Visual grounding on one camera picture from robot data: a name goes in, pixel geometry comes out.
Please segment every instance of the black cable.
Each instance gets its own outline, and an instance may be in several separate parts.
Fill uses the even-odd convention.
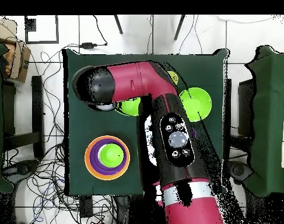
[[[99,27],[98,27],[98,22],[97,22],[97,18],[95,17],[96,19],[96,24],[97,24],[97,28],[103,38],[103,40],[106,42],[106,40],[104,39]],[[38,70],[38,67],[37,67],[37,63],[33,57],[33,54],[31,53],[31,56],[33,58],[33,61],[34,61],[34,64],[35,64],[35,67],[36,67],[36,70],[37,70],[37,73],[39,76],[43,76],[46,72],[46,70],[49,68],[50,66],[50,63],[51,63],[51,59],[56,55],[58,54],[61,50],[63,50],[64,48],[60,49],[58,52],[56,52],[52,57],[50,57],[46,52],[41,52],[40,53],[40,57],[41,57],[41,60],[43,61],[42,59],[42,54],[45,53],[48,57],[48,60],[45,62],[45,63],[49,63],[48,66],[46,67],[46,69],[44,70],[44,72],[40,75],[39,73],[39,70]],[[78,221],[78,219],[75,219],[74,216],[73,216],[73,212],[79,212],[79,204],[75,203],[77,201],[77,197],[70,197],[70,196],[66,196],[64,195],[64,189],[62,188],[61,185],[58,184],[58,181],[64,181],[63,179],[61,178],[64,178],[63,176],[61,176],[60,174],[57,173],[57,170],[59,169],[59,167],[64,167],[65,166],[65,163],[64,163],[64,152],[63,152],[63,145],[62,143],[57,143],[57,131],[60,132],[62,135],[64,134],[64,130],[62,130],[62,128],[56,123],[56,117],[57,117],[57,114],[58,114],[58,111],[61,107],[61,101],[59,98],[56,97],[56,95],[50,93],[46,88],[45,88],[45,83],[47,81],[47,79],[49,79],[50,77],[52,77],[53,75],[57,74],[58,71],[56,71],[54,74],[50,75],[49,77],[47,77],[44,82],[43,82],[43,88],[46,92],[46,95],[47,95],[47,98],[48,98],[48,102],[50,104],[50,106],[48,104],[46,104],[44,102],[44,104],[51,110],[52,114],[53,114],[53,117],[54,117],[54,126],[52,127],[51,129],[51,132],[50,134],[48,135],[48,139],[47,141],[50,139],[50,135],[53,131],[53,129],[55,128],[56,130],[56,143],[53,147],[50,147],[48,149],[48,151],[46,151],[45,155],[43,158],[46,157],[46,155],[51,152],[53,149],[55,149],[55,159],[51,162],[48,162],[48,163],[42,163],[42,162],[45,162],[46,160],[40,160],[40,165],[37,166],[37,171],[33,174],[33,176],[29,177],[27,179],[27,186],[29,188],[29,190],[31,192],[33,192],[34,194],[36,194],[36,198],[33,202],[33,213],[34,213],[34,219],[30,222],[30,224],[34,224],[35,222],[42,222],[43,221],[43,218],[40,217],[40,214],[42,212],[44,212],[45,209],[52,209],[52,208],[56,208],[56,209],[59,209],[59,211],[57,212],[57,214],[55,214],[55,216],[53,217],[52,221],[50,222],[50,224],[53,222],[53,220],[56,219],[57,215],[60,213],[60,211],[64,208],[65,210],[67,209],[70,214],[71,214],[71,217],[74,219],[74,221],[77,223],[77,224],[81,224],[80,221]],[[50,98],[48,97],[48,94],[52,95],[53,97],[55,97],[58,101],[59,101],[59,108],[56,112],[54,112],[54,109],[52,108],[52,105],[51,105],[51,100]],[[14,156],[12,156],[9,160],[8,160],[8,157],[7,157],[7,161],[9,163],[11,163],[12,159],[17,155],[15,154]],[[42,185],[39,185],[38,184],[38,180],[35,178],[39,178],[40,180],[46,180],[47,182],[42,184]],[[38,190],[38,193],[36,193],[34,190],[31,189],[30,185],[29,185],[29,181],[32,181],[32,184],[34,186],[36,186],[37,190]],[[42,187],[44,186],[47,186],[47,189],[42,191]],[[37,202],[37,200],[41,201],[40,204],[36,205],[35,206],[35,203]],[[112,216],[112,222],[111,224],[113,224],[114,221],[117,221],[114,214],[115,214],[115,206],[114,206],[114,202],[113,202],[113,198],[111,197],[111,200],[112,202],[110,202],[107,198],[104,197],[104,199],[101,199],[97,202],[95,202],[93,205],[95,204],[98,204],[100,201],[102,200],[106,200],[110,206],[108,206],[107,204],[103,204],[102,208],[101,208],[101,219],[99,219],[99,214],[94,214],[93,216],[95,216],[98,220],[99,220],[99,223],[101,222],[101,224],[103,224],[103,220],[104,220],[104,216],[103,214],[106,213],[106,212],[109,212]]]
[[[181,51],[181,48],[182,48],[183,43],[185,42],[185,40],[186,40],[187,36],[190,34],[190,32],[191,32],[192,28],[194,27],[195,15],[193,15],[193,16],[194,16],[194,17],[193,17],[193,19],[192,19],[191,29],[190,29],[190,31],[188,32],[188,34],[186,35],[186,37],[185,37],[185,39],[183,40],[182,44],[180,45],[179,54],[180,54],[180,51]]]
[[[150,25],[151,25],[151,27],[152,27],[152,24],[151,24],[151,19],[152,19],[152,15],[150,15]],[[147,45],[147,54],[148,54],[148,52],[149,52],[149,43],[150,43],[150,36],[151,36],[151,34],[149,35],[149,38],[148,38],[148,45]]]
[[[93,15],[93,17],[94,17],[94,18],[95,18],[95,20],[96,20],[96,26],[97,26],[97,29],[98,29],[98,31],[99,31],[99,33],[100,33],[100,35],[102,36],[102,38],[103,38],[104,42],[106,42],[106,44],[105,44],[104,46],[106,46],[106,45],[107,45],[107,41],[106,41],[106,39],[103,37],[103,35],[102,35],[102,33],[101,33],[101,31],[100,31],[100,29],[99,29],[99,27],[98,27],[98,20],[97,20],[97,18],[96,18],[96,16],[95,16],[95,15]]]
[[[197,26],[198,18],[199,18],[199,15],[197,16],[197,19],[196,19],[196,21],[195,21],[195,35],[197,36],[197,39],[198,39],[198,42],[199,42],[199,45],[200,45],[200,48],[201,48],[201,54],[203,54],[202,45],[201,45],[201,42],[200,42],[199,36],[198,36],[198,34],[197,34],[197,30],[196,30],[196,26]]]
[[[230,157],[229,160],[230,160],[230,159],[234,159],[234,158],[244,157],[244,156],[247,156],[247,155],[248,155],[248,154],[246,153],[246,154],[243,154],[243,155],[233,156],[233,157]]]

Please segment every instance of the wire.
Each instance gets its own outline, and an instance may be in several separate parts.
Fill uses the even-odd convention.
[[[181,48],[182,48],[183,43],[185,42],[185,40],[186,40],[187,36],[190,34],[190,32],[191,32],[192,28],[194,27],[195,15],[193,15],[193,16],[194,16],[194,17],[193,17],[193,19],[192,19],[191,29],[190,29],[190,31],[188,32],[188,34],[186,35],[186,37],[185,37],[185,39],[183,40],[182,44],[180,45],[180,48],[179,48],[179,54],[180,54],[180,51],[181,51]]]
[[[248,154],[246,153],[246,154],[243,154],[243,155],[233,156],[233,157],[230,157],[229,160],[230,160],[230,159],[235,159],[235,158],[244,157],[244,156],[247,156],[247,155],[248,155]]]
[[[196,21],[195,21],[195,27],[196,27],[196,25],[197,25],[198,18],[199,18],[199,15],[197,16],[197,19],[196,19]],[[199,36],[198,36],[198,34],[197,34],[197,30],[196,30],[196,28],[195,28],[195,35],[197,36],[197,39],[198,39],[198,42],[199,42],[199,45],[200,45],[200,48],[201,48],[201,54],[203,54],[202,45],[201,45],[201,42],[200,42]]]
[[[150,25],[151,25],[151,27],[152,27],[152,24],[151,24],[151,19],[152,19],[152,15],[150,15]],[[147,54],[148,54],[148,52],[149,52],[149,43],[150,43],[150,36],[151,36],[151,34],[149,35],[149,38],[148,38],[148,45],[147,45]]]
[[[264,21],[266,21],[266,20],[271,20],[271,19],[274,19],[274,17],[267,18],[267,19],[264,19],[264,20],[258,20],[258,21],[255,21],[255,22],[239,22],[238,20],[230,20],[230,19],[228,19],[227,21],[228,21],[228,22],[241,23],[241,24],[252,24],[252,23],[258,23],[258,22],[264,22]]]
[[[104,42],[106,42],[106,45],[107,45],[108,43],[107,43],[106,39],[103,37],[103,35],[102,35],[102,33],[101,33],[101,31],[100,31],[100,29],[99,29],[99,27],[98,27],[98,20],[97,20],[97,18],[96,18],[95,15],[93,15],[93,17],[94,17],[95,20],[96,20],[96,26],[97,26],[98,31],[99,31],[100,35],[102,36]]]
[[[71,45],[78,46],[77,44],[69,44],[69,45],[65,46],[64,48],[69,47]],[[41,58],[42,62],[44,62],[43,58],[42,58],[43,54],[46,54],[47,57],[48,57],[48,60],[46,62],[44,62],[45,64],[48,63],[48,65],[47,65],[46,69],[44,70],[44,72],[42,74],[38,70],[37,63],[36,63],[36,61],[35,61],[35,59],[33,57],[33,54],[30,53],[32,58],[33,58],[33,61],[34,61],[34,64],[35,64],[35,67],[36,67],[36,70],[37,70],[37,73],[38,73],[39,76],[44,76],[45,75],[46,70],[49,68],[49,66],[51,64],[51,59],[56,54],[58,54],[60,51],[62,51],[64,48],[62,48],[59,51],[57,51],[52,57],[50,57],[44,51],[42,51],[40,53],[40,58]],[[46,224],[48,224],[48,222],[46,220],[46,217],[45,217],[44,210],[49,210],[49,209],[53,209],[53,208],[56,208],[56,211],[58,211],[58,212],[54,215],[53,219],[51,220],[51,222],[49,224],[52,224],[53,221],[55,221],[56,224],[57,224],[56,217],[62,211],[69,211],[69,213],[71,214],[71,217],[73,218],[73,220],[77,224],[82,224],[81,220],[78,221],[78,213],[79,213],[78,197],[70,197],[70,196],[66,196],[64,194],[65,180],[64,180],[64,177],[62,175],[58,174],[58,172],[57,172],[60,167],[65,167],[63,143],[58,143],[58,140],[57,140],[57,132],[61,133],[62,135],[64,134],[64,130],[56,122],[56,117],[57,117],[58,111],[59,111],[59,109],[61,107],[61,101],[60,101],[59,98],[56,97],[56,95],[50,93],[46,89],[45,83],[46,83],[46,81],[50,77],[52,77],[55,74],[57,74],[59,72],[59,70],[56,71],[54,74],[50,75],[49,77],[47,77],[45,80],[43,80],[43,88],[44,88],[44,91],[46,92],[48,103],[49,103],[49,105],[48,105],[47,103],[44,102],[44,105],[46,105],[51,110],[51,112],[53,114],[53,117],[54,117],[54,119],[53,119],[54,125],[53,125],[53,127],[52,127],[52,129],[50,131],[50,134],[48,135],[47,141],[50,139],[51,133],[52,133],[54,128],[55,128],[56,137],[55,137],[55,145],[53,147],[50,147],[46,151],[46,153],[44,154],[44,157],[40,160],[40,165],[37,166],[37,171],[33,174],[33,176],[27,178],[27,180],[26,180],[27,187],[29,188],[29,190],[32,193],[36,194],[36,198],[35,198],[35,200],[33,202],[33,220],[30,222],[30,224],[35,224],[35,222],[43,222],[44,220],[45,220]],[[59,108],[57,109],[56,112],[54,111],[54,109],[52,107],[49,95],[52,95],[53,97],[55,97],[58,100],[58,102],[59,102]],[[51,160],[44,159],[53,150],[55,152],[55,159],[51,159]],[[8,163],[10,165],[13,162],[12,159],[15,156],[17,156],[17,154],[19,152],[18,150],[16,150],[16,151],[17,151],[17,153],[15,155],[13,155],[10,159],[8,159],[8,153],[7,153],[7,161],[8,161]],[[37,178],[39,178],[40,181],[46,181],[46,183],[39,184]],[[32,185],[34,185],[36,187],[38,193],[35,192],[35,190],[32,189],[32,186],[29,184],[29,181],[31,181]],[[103,214],[106,213],[106,212],[109,212],[110,215],[112,216],[111,224],[113,224],[113,222],[116,221],[116,218],[114,216],[116,212],[115,212],[115,206],[114,206],[114,202],[113,202],[113,200],[114,200],[113,197],[111,197],[112,201],[110,201],[109,199],[107,199],[105,197],[102,200],[106,200],[110,206],[108,206],[107,204],[104,204],[102,206],[102,208],[101,208],[101,212],[100,212],[101,216],[99,215],[99,213],[96,213],[96,214],[93,215],[95,218],[97,218],[99,220],[99,222],[98,223],[91,222],[91,224],[100,224],[100,223],[104,224],[103,223],[103,220],[104,220]],[[100,201],[97,201],[97,202],[93,203],[92,206],[98,204]],[[76,219],[73,216],[74,212],[77,212]]]

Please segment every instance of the orange ring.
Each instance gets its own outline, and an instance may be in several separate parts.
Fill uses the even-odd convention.
[[[124,147],[125,152],[126,152],[127,161],[125,162],[124,167],[118,173],[113,174],[113,175],[103,175],[103,174],[98,173],[97,171],[95,171],[95,169],[92,167],[92,165],[90,163],[90,151],[91,151],[92,147],[95,145],[96,142],[103,140],[103,139],[114,139],[114,140],[118,141],[119,143],[122,144],[122,146]],[[96,178],[98,178],[100,180],[114,180],[114,179],[121,177],[126,172],[128,165],[129,165],[129,161],[130,161],[130,155],[129,155],[129,150],[128,150],[126,144],[123,143],[122,140],[120,140],[119,138],[116,138],[114,136],[106,135],[106,136],[100,136],[100,137],[94,139],[89,144],[89,146],[87,147],[86,152],[85,152],[85,164],[86,164],[88,171],[93,176],[95,176]]]

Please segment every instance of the table leg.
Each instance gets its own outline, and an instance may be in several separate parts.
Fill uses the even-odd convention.
[[[114,15],[114,17],[115,17],[115,20],[116,20],[116,24],[117,24],[117,26],[119,28],[120,34],[123,34],[123,31],[122,31],[122,28],[121,28],[121,25],[120,25],[120,22],[119,22],[118,15]]]
[[[177,40],[177,38],[178,38],[178,35],[179,35],[179,32],[180,32],[184,18],[185,18],[185,15],[181,15],[181,18],[180,18],[180,21],[179,21],[179,24],[178,24],[178,28],[177,28],[177,31],[176,31],[176,34],[175,34],[175,38],[174,38],[175,40]]]

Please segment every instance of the white tile floor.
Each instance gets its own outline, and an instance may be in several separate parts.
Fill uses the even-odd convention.
[[[152,32],[152,27],[149,23],[150,15],[119,15],[123,34],[119,34],[115,19],[113,16],[97,16],[99,28],[103,33],[104,38],[108,42],[106,47],[97,47],[94,50],[84,50],[73,48],[75,51],[82,54],[145,54],[152,53],[152,37],[150,37],[149,47],[148,40],[149,35]],[[24,40],[24,17],[23,16],[7,16],[8,19],[15,20],[17,22],[17,37]],[[48,20],[54,20],[53,16],[36,16],[37,19],[37,33],[35,35],[29,35],[29,41],[39,40],[53,40],[54,30],[53,22],[49,21],[49,24],[45,23]],[[230,16],[230,19],[237,20],[238,22],[252,22],[258,20],[264,20],[264,17],[259,16]],[[271,20],[258,23],[237,23],[228,20],[219,20],[217,16],[210,15],[187,15],[184,19],[180,34],[177,41],[174,41],[174,35],[180,15],[155,15],[154,19],[154,53],[155,54],[177,54],[181,43],[185,39],[186,35],[190,31],[193,20],[193,28],[185,39],[184,44],[181,47],[180,54],[200,54],[201,47],[203,54],[211,54],[219,48],[228,48],[230,50],[229,65],[228,65],[228,78],[232,78],[232,126],[238,126],[238,96],[237,85],[241,81],[251,79],[251,73],[244,66],[245,63],[250,62],[255,56],[255,50],[260,45],[272,45],[276,51],[284,52],[284,22],[282,18],[276,17]],[[57,111],[56,122],[64,129],[64,111],[63,111],[63,69],[62,69],[62,55],[57,53],[60,49],[64,48],[68,44],[81,44],[83,42],[94,42],[97,44],[103,44],[104,41],[96,27],[96,20],[92,15],[87,16],[64,16],[58,17],[59,23],[59,44],[29,44],[33,57],[30,59],[30,65],[27,74],[26,83],[23,86],[18,87],[16,92],[15,102],[15,127],[16,133],[24,133],[31,131],[31,76],[37,75],[37,69],[39,74],[43,74],[47,64],[43,61],[49,59],[48,55],[52,57],[50,66],[46,69],[43,79],[45,80],[56,71],[57,74],[50,77],[46,81],[47,90],[56,95],[61,101],[61,107],[59,107],[59,101],[53,97],[50,97],[50,102],[44,94],[44,101],[46,104]],[[46,143],[46,150],[57,143],[62,142],[62,136],[60,133],[56,133],[55,130],[51,132],[53,126],[53,116],[47,106],[44,106],[44,131],[45,135],[51,134],[50,140]],[[13,160],[23,160],[33,158],[32,145],[28,145],[19,148],[19,154]],[[230,155],[239,155],[242,152],[237,150],[231,150]],[[54,152],[50,152],[46,159],[53,159]],[[16,214],[17,219],[21,222],[29,224],[34,219],[33,209],[38,212],[41,207],[40,202],[36,200],[33,208],[33,202],[36,198],[37,189],[33,185],[32,180],[23,181],[18,188],[16,195]],[[239,201],[243,211],[245,212],[246,200],[242,186],[235,185],[232,182],[233,190]],[[35,224],[50,224],[51,220],[58,212],[55,208],[46,209],[42,212],[40,217],[43,221],[36,222]],[[52,221],[51,224],[77,224],[72,219],[69,211],[62,211],[57,216],[57,222]]]

